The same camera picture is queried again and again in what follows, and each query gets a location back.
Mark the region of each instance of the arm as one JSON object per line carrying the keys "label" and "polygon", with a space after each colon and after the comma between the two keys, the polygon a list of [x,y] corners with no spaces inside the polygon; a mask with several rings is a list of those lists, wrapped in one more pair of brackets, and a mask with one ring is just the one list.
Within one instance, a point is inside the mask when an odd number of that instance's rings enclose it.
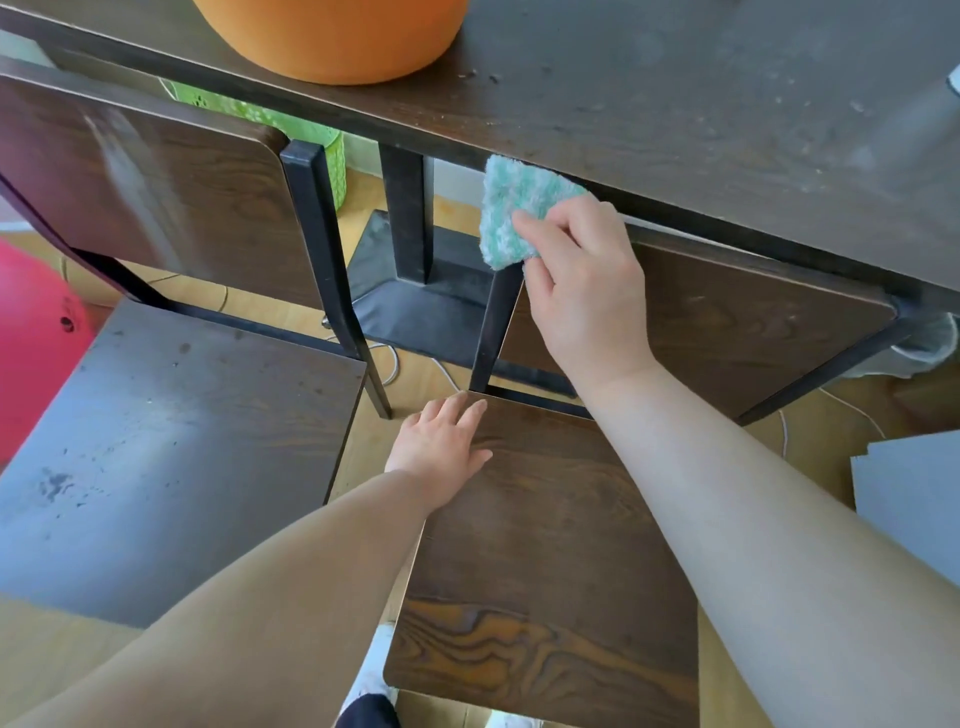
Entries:
{"label": "arm", "polygon": [[515,215],[533,316],[779,728],[960,725],[960,590],[664,370],[612,207]]}
{"label": "arm", "polygon": [[332,725],[423,522],[490,459],[434,400],[386,472],[277,533],[18,726]]}

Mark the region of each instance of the wooden chair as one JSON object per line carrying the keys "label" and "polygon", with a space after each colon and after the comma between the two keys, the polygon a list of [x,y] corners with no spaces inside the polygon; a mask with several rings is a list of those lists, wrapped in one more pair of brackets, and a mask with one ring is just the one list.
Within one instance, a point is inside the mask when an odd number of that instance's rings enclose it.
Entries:
{"label": "wooden chair", "polygon": [[[0,129],[4,195],[128,297],[0,478],[0,592],[145,627],[326,503],[364,387],[390,416],[324,149],[9,60]],[[117,257],[322,308],[340,343],[170,301]]]}
{"label": "wooden chair", "polygon": [[[655,354],[733,418],[783,401],[795,371],[898,335],[867,286],[631,235]],[[581,728],[693,728],[696,598],[636,485],[584,407],[489,384],[498,356],[561,374],[522,282],[519,265],[494,277],[470,380],[493,460],[426,523],[387,682]]]}

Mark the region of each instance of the orange pot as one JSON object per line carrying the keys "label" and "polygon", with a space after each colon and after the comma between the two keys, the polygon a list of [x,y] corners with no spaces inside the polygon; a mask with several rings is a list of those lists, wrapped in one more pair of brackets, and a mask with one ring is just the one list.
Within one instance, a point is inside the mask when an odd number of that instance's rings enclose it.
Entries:
{"label": "orange pot", "polygon": [[207,22],[264,68],[318,84],[374,84],[435,61],[468,0],[194,0]]}

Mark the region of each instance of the hand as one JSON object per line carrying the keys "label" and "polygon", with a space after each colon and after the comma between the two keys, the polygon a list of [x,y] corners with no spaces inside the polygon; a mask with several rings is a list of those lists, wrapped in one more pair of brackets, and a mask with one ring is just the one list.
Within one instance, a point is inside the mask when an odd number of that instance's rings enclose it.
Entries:
{"label": "hand", "polygon": [[534,321],[578,394],[586,400],[656,367],[643,271],[613,206],[582,195],[553,206],[544,220],[523,210],[513,220],[541,255],[523,268]]}
{"label": "hand", "polygon": [[431,511],[446,505],[493,457],[488,449],[470,450],[487,401],[474,402],[461,417],[466,401],[467,393],[461,392],[428,402],[403,421],[387,458],[384,473],[412,475],[423,485]]}

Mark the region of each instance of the cleaning cloth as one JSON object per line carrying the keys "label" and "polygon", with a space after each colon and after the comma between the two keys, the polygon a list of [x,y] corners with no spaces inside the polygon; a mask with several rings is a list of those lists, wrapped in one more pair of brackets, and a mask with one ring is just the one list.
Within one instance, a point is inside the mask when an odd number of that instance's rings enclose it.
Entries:
{"label": "cleaning cloth", "polygon": [[538,255],[516,234],[510,216],[525,209],[541,220],[550,207],[586,190],[558,174],[529,164],[497,157],[487,160],[480,214],[480,252],[494,271]]}

